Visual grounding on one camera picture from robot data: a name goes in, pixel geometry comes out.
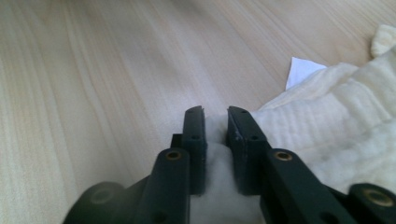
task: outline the black mechanical arm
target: black mechanical arm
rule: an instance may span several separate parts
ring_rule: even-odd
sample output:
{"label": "black mechanical arm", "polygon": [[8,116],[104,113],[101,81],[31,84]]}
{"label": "black mechanical arm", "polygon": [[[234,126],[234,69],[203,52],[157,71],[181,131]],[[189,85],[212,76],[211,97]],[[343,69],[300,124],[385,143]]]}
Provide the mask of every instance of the black mechanical arm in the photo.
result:
{"label": "black mechanical arm", "polygon": [[[236,186],[261,195],[269,224],[396,223],[396,195],[373,184],[355,184],[348,195],[319,182],[293,152],[271,148],[244,109],[228,109],[227,146],[233,153]],[[190,222],[190,195],[205,193],[205,116],[200,106],[186,111],[183,133],[157,157],[151,175],[128,189],[104,182],[87,189],[64,224]]]}

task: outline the paper scrap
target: paper scrap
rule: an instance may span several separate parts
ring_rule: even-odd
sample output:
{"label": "paper scrap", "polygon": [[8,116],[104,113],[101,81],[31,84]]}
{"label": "paper scrap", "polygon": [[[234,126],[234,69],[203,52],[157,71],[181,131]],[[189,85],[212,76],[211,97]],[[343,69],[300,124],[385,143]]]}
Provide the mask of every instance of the paper scrap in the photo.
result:
{"label": "paper scrap", "polygon": [[289,77],[286,83],[286,90],[303,82],[311,74],[323,68],[326,68],[326,66],[323,64],[292,57]]}

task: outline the screw hole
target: screw hole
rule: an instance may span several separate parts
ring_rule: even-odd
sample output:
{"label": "screw hole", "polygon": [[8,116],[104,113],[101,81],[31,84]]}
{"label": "screw hole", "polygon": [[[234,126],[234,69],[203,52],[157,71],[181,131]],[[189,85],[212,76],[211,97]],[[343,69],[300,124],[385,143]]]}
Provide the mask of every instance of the screw hole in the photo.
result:
{"label": "screw hole", "polygon": [[280,161],[291,161],[293,157],[287,152],[276,152],[275,157]]}
{"label": "screw hole", "polygon": [[157,212],[152,216],[154,223],[164,223],[168,219],[168,216],[164,212]]}
{"label": "screw hole", "polygon": [[383,192],[376,189],[364,189],[364,196],[370,200],[370,202],[375,203],[377,205],[383,207],[392,207],[394,205],[394,201]]}
{"label": "screw hole", "polygon": [[340,223],[340,221],[338,220],[338,218],[328,212],[324,212],[320,214],[320,218],[327,224],[338,224]]}
{"label": "screw hole", "polygon": [[104,204],[114,197],[112,189],[99,189],[91,196],[91,203]]}
{"label": "screw hole", "polygon": [[169,161],[177,161],[181,158],[181,154],[178,151],[171,151],[166,154],[166,159]]}

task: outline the white towel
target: white towel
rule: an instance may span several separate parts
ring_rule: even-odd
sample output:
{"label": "white towel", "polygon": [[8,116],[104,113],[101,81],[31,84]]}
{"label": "white towel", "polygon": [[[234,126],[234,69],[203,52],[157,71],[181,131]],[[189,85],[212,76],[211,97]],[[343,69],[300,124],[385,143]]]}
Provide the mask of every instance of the white towel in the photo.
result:
{"label": "white towel", "polygon": [[[396,192],[395,103],[396,47],[362,68],[318,71],[252,115],[272,147],[296,152],[324,184],[347,192],[369,182]],[[206,126],[207,191],[191,199],[191,223],[263,223],[259,197],[236,192],[227,117]]]}
{"label": "white towel", "polygon": [[378,57],[396,45],[396,27],[380,25],[372,42],[371,53]]}

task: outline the wooden table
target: wooden table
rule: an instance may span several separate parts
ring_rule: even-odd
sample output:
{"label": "wooden table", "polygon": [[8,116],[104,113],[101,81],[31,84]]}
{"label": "wooden table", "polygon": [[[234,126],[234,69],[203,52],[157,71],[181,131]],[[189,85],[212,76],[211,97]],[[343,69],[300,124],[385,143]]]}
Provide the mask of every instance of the wooden table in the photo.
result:
{"label": "wooden table", "polygon": [[396,1],[0,4],[0,223],[60,223],[101,181],[149,174],[184,111],[255,110],[290,57],[363,65]]}

